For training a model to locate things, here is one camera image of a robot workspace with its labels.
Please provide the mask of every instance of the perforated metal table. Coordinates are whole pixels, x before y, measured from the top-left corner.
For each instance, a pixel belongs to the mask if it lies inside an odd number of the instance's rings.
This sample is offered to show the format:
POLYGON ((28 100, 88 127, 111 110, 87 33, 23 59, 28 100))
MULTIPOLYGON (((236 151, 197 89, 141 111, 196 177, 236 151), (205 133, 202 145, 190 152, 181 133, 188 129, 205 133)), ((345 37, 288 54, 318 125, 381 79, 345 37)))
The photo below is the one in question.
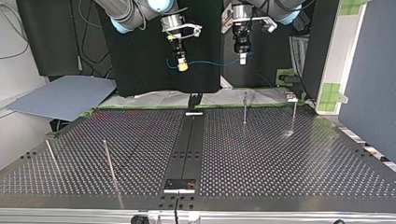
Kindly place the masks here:
POLYGON ((290 107, 250 108, 247 124, 239 108, 184 112, 94 113, 52 142, 56 160, 43 144, 1 171, 0 207, 396 214, 396 174, 310 108, 293 126, 290 107), (164 194, 167 179, 195 193, 164 194))

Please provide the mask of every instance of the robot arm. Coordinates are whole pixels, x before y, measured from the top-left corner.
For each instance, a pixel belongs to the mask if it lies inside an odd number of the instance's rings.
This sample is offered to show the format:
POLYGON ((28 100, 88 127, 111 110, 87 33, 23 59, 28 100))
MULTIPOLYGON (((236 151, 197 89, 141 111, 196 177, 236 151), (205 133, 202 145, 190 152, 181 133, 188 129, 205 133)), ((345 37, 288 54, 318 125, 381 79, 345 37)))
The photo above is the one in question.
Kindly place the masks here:
POLYGON ((179 13, 177 0, 95 0, 110 17, 113 26, 122 34, 132 32, 136 28, 146 29, 146 22, 163 16, 161 23, 163 32, 172 45, 180 72, 189 67, 183 39, 201 34, 202 26, 185 23, 179 13))
POLYGON ((239 54, 240 63, 246 64, 246 58, 251 52, 249 40, 252 23, 254 21, 264 21, 262 29, 272 33, 278 21, 284 25, 292 23, 298 16, 302 3, 305 0, 232 0, 233 5, 233 38, 235 39, 234 51, 239 54), (285 10, 286 8, 296 8, 297 10, 285 10), (265 17, 257 17, 257 11, 265 14, 265 17))

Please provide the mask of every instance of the white wall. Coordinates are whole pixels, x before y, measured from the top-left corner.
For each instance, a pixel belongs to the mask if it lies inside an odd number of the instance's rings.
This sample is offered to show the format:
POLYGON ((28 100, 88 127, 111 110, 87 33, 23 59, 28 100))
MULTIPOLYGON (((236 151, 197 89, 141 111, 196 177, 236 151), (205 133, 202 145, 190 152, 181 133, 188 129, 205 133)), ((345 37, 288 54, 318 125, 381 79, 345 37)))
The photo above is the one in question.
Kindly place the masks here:
MULTIPOLYGON (((0 1, 17 8, 15 0, 0 1)), ((19 28, 13 14, 8 11, 7 14, 19 28)), ((19 53, 25 47, 26 42, 15 33, 0 13, 0 58, 19 53)), ((44 134, 50 131, 49 119, 12 113, 4 109, 5 105, 17 97, 43 85, 45 80, 38 75, 30 49, 19 57, 0 60, 0 169, 39 145, 44 134)))
MULTIPOLYGON (((364 19, 366 7, 366 5, 361 6, 360 13, 357 15, 337 17, 318 99, 321 97, 322 87, 325 83, 340 83, 340 93, 344 94, 350 68, 355 56, 359 34, 361 33, 361 24, 364 19)), ((341 103, 338 103, 334 112, 317 112, 321 115, 338 115, 340 106, 341 103)))

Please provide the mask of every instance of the metal post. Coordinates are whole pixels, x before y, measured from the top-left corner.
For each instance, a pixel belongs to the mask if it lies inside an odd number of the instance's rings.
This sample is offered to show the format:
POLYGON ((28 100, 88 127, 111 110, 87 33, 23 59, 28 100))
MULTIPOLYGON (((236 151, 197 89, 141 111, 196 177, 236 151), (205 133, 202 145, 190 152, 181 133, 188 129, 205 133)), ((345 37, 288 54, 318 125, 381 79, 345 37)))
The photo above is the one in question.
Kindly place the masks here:
POLYGON ((245 92, 244 96, 244 124, 248 123, 248 94, 245 92))
POLYGON ((293 121, 291 122, 291 131, 294 133, 294 121, 296 120, 297 103, 294 102, 293 121))
POLYGON ((56 160, 55 154, 53 154, 52 146, 50 145, 50 140, 46 140, 47 148, 49 149, 49 154, 53 160, 56 160))
POLYGON ((111 157, 110 157, 110 151, 108 150, 107 140, 103 140, 103 146, 105 147, 105 152, 107 156, 108 166, 110 167, 111 175, 113 177, 113 180, 117 182, 116 174, 114 173, 114 169, 113 169, 113 162, 111 161, 111 157))

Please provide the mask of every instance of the blue cable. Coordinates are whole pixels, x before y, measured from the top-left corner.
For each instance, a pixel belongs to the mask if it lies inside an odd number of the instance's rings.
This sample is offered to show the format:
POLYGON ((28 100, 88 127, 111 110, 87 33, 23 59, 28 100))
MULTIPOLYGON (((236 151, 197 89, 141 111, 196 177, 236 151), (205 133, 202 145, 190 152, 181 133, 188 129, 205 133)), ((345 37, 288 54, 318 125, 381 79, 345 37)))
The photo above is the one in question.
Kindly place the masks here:
MULTIPOLYGON (((192 61, 192 62, 189 63, 189 65, 195 64, 195 63, 207 63, 207 64, 212 64, 212 65, 215 65, 215 66, 218 66, 218 67, 227 67, 227 66, 233 65, 233 64, 235 64, 235 63, 237 63, 239 61, 240 61, 240 59, 236 59, 236 60, 234 60, 234 61, 232 61, 230 63, 213 63, 213 62, 210 62, 210 61, 192 61)), ((174 66, 169 64, 169 60, 168 59, 166 59, 166 65, 168 65, 168 68, 170 68, 170 69, 177 69, 177 66, 174 67, 174 66)))

